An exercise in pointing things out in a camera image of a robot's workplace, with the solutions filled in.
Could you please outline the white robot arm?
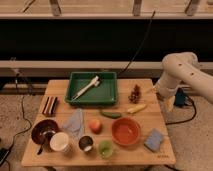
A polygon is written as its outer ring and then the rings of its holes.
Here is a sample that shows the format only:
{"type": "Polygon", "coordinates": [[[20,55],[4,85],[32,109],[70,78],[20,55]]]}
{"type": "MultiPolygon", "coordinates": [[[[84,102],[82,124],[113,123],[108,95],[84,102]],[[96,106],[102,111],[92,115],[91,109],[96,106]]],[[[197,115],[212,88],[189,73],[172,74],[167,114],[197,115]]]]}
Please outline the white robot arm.
{"type": "Polygon", "coordinates": [[[162,60],[163,73],[155,84],[163,98],[176,94],[181,81],[213,104],[213,76],[198,69],[198,58],[193,52],[171,53],[162,60]]]}

